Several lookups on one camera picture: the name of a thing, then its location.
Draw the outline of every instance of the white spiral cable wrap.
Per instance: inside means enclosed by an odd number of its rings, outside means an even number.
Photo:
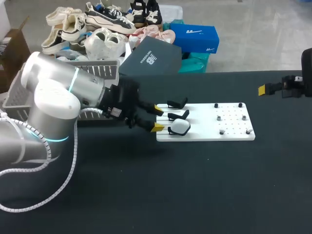
[[[98,114],[102,114],[103,111],[97,108],[86,108],[81,110],[81,114],[84,112],[95,112]],[[40,139],[40,141],[44,144],[44,147],[46,149],[47,152],[47,159],[46,161],[39,167],[36,168],[31,168],[31,169],[19,169],[19,168],[15,168],[15,169],[7,169],[4,170],[2,172],[0,172],[0,176],[7,174],[7,173],[28,173],[28,172],[38,172],[44,168],[46,168],[48,166],[48,164],[51,161],[51,150],[50,150],[50,146],[49,143],[46,141],[46,139],[44,138],[44,136],[35,128],[33,128],[32,126],[30,126],[27,123],[24,123],[22,121],[16,120],[16,119],[11,119],[10,117],[7,116],[7,113],[5,112],[0,112],[1,118],[0,121],[7,121],[10,122],[13,126],[14,125],[19,125],[19,126],[23,126],[27,129],[29,129],[31,132],[33,132],[34,134],[36,134],[38,136],[38,138]],[[78,130],[77,130],[77,121],[75,122],[74,125],[74,156],[73,156],[73,162],[72,162],[72,166],[70,169],[70,172],[66,178],[66,180],[64,181],[64,183],[62,184],[62,186],[55,192],[53,193],[50,197],[48,197],[47,199],[45,199],[44,201],[27,207],[27,208],[22,208],[22,209],[11,209],[11,208],[7,208],[3,205],[0,204],[0,209],[6,212],[10,212],[10,213],[22,213],[22,212],[26,212],[26,211],[31,211],[34,210],[40,206],[43,206],[44,204],[48,203],[49,201],[53,200],[57,195],[59,195],[60,192],[63,191],[63,189],[66,187],[66,185],[68,184],[68,182],[70,181],[73,173],[74,173],[74,169],[76,166],[76,159],[77,159],[77,148],[78,148]]]

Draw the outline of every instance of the white plate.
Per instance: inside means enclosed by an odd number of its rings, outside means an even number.
[[[156,121],[166,126],[162,132],[156,133],[157,141],[242,141],[255,138],[254,131],[246,134],[246,130],[253,129],[253,126],[244,103],[241,108],[238,103],[218,103],[218,108],[215,108],[215,103],[186,104],[182,110],[168,108],[167,104],[157,106],[164,114],[157,116]],[[186,120],[191,129],[185,136],[170,135],[167,129],[173,121],[169,121],[168,113],[181,116],[186,110],[190,111]]]

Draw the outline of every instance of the black tablecloth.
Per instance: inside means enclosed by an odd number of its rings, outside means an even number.
[[[301,234],[312,231],[312,99],[258,97],[299,71],[137,78],[155,103],[244,102],[255,141],[157,142],[139,128],[80,128],[67,188],[23,214],[0,212],[0,233]],[[0,202],[40,202],[65,180],[64,155],[34,174],[0,178]]]

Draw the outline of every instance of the sneaker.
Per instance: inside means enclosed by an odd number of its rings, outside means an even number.
[[[159,29],[156,25],[150,25],[147,27],[139,28],[135,30],[135,32],[129,36],[130,45],[133,48],[140,45],[140,43],[144,40],[152,32],[158,32]]]
[[[146,23],[148,25],[157,25],[162,29],[162,17],[159,9],[159,5],[156,0],[149,0],[146,6],[148,16],[146,17]]]
[[[45,18],[48,25],[55,26],[62,24],[64,19],[67,18],[70,14],[81,14],[80,9],[73,9],[71,7],[58,7],[54,12],[47,15]]]
[[[146,4],[143,0],[135,0],[133,3],[130,4],[132,9],[132,15],[134,17],[133,23],[135,24],[136,28],[141,28],[145,26],[145,10]]]
[[[126,52],[128,38],[123,34],[112,33],[106,40],[106,54],[109,58],[118,58]]]
[[[115,14],[117,16],[124,16],[131,22],[133,22],[133,20],[134,20],[134,17],[131,13],[123,12],[121,7],[119,7],[119,6],[115,6],[115,5],[108,6],[108,2],[106,0],[104,0],[104,4],[103,4],[103,1],[100,0],[100,5],[102,6],[102,8],[108,8],[111,10],[116,10]]]
[[[87,32],[85,24],[85,14],[71,14],[63,22],[62,38],[67,41],[74,41],[79,38],[82,33]]]
[[[77,40],[71,41],[69,43],[69,48],[71,50],[77,51],[83,55],[86,54],[86,47],[84,46],[84,43],[86,42],[88,38],[88,34],[82,34]]]
[[[88,2],[86,4],[86,14],[88,15],[87,25],[94,27],[104,27],[122,34],[132,34],[136,28],[135,25],[123,16],[117,16],[116,10],[103,8],[101,12]]]
[[[100,28],[86,40],[85,48],[90,60],[118,58],[125,52],[128,38],[119,33],[112,33],[106,28]]]
[[[64,41],[61,35],[62,35],[61,29],[52,28],[49,37],[41,44],[42,52],[46,55],[52,55],[64,49],[65,47],[68,47],[69,42]]]
[[[156,38],[158,40],[162,40],[162,41],[165,41],[167,43],[170,43],[170,44],[173,44],[175,39],[176,39],[176,34],[174,31],[172,30],[166,30],[164,32],[151,32],[149,35],[149,37],[152,37],[152,38]]]
[[[90,37],[87,38],[84,46],[90,59],[97,59],[95,53],[97,53],[99,49],[103,47],[103,44],[99,43],[99,41],[107,41],[111,36],[111,33],[112,32],[107,28],[99,28],[95,30]]]

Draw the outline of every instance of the gray floor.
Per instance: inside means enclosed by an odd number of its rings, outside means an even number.
[[[113,0],[127,9],[130,0]],[[214,25],[220,37],[208,72],[301,69],[301,53],[312,47],[312,4],[298,0],[158,0],[183,7],[188,24]],[[11,25],[27,15],[24,34],[32,51],[49,35],[45,16],[58,6],[84,9],[85,0],[7,0]]]

